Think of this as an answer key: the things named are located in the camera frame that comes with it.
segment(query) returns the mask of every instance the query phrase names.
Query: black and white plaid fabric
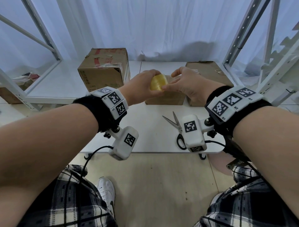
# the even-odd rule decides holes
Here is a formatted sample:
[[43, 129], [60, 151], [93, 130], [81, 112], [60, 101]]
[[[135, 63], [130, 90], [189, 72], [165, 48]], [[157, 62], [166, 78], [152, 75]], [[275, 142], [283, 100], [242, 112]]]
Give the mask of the black and white plaid fabric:
[[[18, 226], [77, 226], [81, 201], [81, 226], [117, 226], [97, 188], [83, 178], [82, 166], [68, 165], [33, 202]], [[233, 169], [236, 185], [214, 197], [200, 226], [298, 226], [279, 198], [251, 169]]]

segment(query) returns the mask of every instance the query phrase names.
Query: wristband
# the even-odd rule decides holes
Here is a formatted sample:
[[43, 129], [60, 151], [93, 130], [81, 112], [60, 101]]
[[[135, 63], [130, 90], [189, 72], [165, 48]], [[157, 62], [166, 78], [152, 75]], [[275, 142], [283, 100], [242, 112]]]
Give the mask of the wristband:
[[116, 130], [129, 108], [121, 92], [112, 87], [90, 92], [87, 96], [74, 100], [73, 103], [82, 104], [92, 112], [99, 125], [98, 132]]
[[205, 105], [215, 130], [222, 135], [231, 135], [235, 126], [251, 112], [271, 104], [264, 96], [244, 86], [223, 86], [211, 93]]

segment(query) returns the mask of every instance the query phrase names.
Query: person's left hand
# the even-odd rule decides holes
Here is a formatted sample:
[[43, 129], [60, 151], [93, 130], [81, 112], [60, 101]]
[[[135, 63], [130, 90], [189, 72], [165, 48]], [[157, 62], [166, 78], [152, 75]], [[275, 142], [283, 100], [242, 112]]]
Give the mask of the person's left hand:
[[152, 91], [150, 89], [152, 78], [159, 74], [161, 73], [155, 69], [145, 70], [119, 88], [129, 106], [163, 95], [163, 91]]

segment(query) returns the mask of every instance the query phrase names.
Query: scissors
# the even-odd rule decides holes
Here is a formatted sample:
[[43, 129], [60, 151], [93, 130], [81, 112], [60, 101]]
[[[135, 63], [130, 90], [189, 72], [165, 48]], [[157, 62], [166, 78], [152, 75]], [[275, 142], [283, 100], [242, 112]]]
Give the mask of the scissors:
[[[185, 145], [185, 141], [184, 141], [184, 138], [182, 136], [182, 127], [181, 127], [181, 125], [178, 121], [178, 118], [176, 117], [176, 114], [173, 111], [172, 111], [172, 113], [173, 113], [175, 123], [172, 120], [169, 120], [167, 117], [164, 117], [164, 116], [162, 116], [162, 117], [164, 117], [165, 120], [167, 120], [172, 126], [174, 126], [175, 128], [178, 129], [179, 134], [178, 134], [178, 137], [176, 138], [176, 143], [177, 143], [177, 145], [179, 146], [180, 149], [186, 150], [187, 147]], [[182, 141], [182, 143], [184, 144], [184, 147], [181, 147], [181, 145], [179, 144], [179, 140]]]

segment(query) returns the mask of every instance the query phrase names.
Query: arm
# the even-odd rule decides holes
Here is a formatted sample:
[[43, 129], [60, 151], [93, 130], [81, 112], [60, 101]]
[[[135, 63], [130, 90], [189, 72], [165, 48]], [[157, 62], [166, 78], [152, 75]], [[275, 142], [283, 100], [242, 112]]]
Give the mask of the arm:
[[[181, 67], [182, 74], [164, 90], [182, 91], [191, 99], [206, 103], [209, 95], [224, 84], [207, 80]], [[252, 160], [264, 178], [299, 218], [299, 116], [277, 107], [262, 107], [235, 127], [234, 141]]]
[[[163, 94], [151, 91], [159, 71], [135, 76], [120, 88], [128, 105]], [[70, 104], [0, 128], [0, 226], [16, 226], [35, 198], [96, 135], [98, 122]]]

